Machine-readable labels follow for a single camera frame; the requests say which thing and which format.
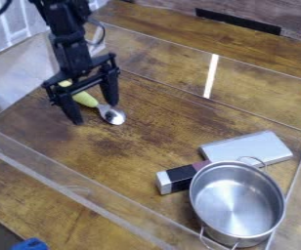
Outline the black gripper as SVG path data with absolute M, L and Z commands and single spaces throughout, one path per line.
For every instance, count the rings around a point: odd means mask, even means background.
M 68 118 L 76 125 L 84 124 L 84 117 L 80 106 L 69 93 L 64 93 L 60 83 L 65 80 L 73 81 L 68 91 L 73 94 L 81 93 L 94 85 L 100 85 L 106 102 L 112 106 L 120 103 L 118 75 L 120 67 L 116 62 L 117 55 L 109 53 L 93 57 L 86 38 L 76 41 L 49 35 L 60 71 L 42 84 L 50 98 L 57 98 Z

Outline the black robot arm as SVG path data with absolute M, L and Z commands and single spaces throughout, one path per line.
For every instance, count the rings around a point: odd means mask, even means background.
M 121 69 L 116 62 L 117 55 L 109 53 L 93 57 L 86 39 L 85 24 L 100 21 L 90 18 L 89 0 L 30 0 L 50 27 L 49 40 L 53 47 L 60 71 L 42 83 L 52 104 L 58 105 L 69 119 L 84 124 L 78 97 L 98 85 L 106 104 L 96 104 L 106 122 L 121 125 L 126 121 L 120 103 L 118 76 Z

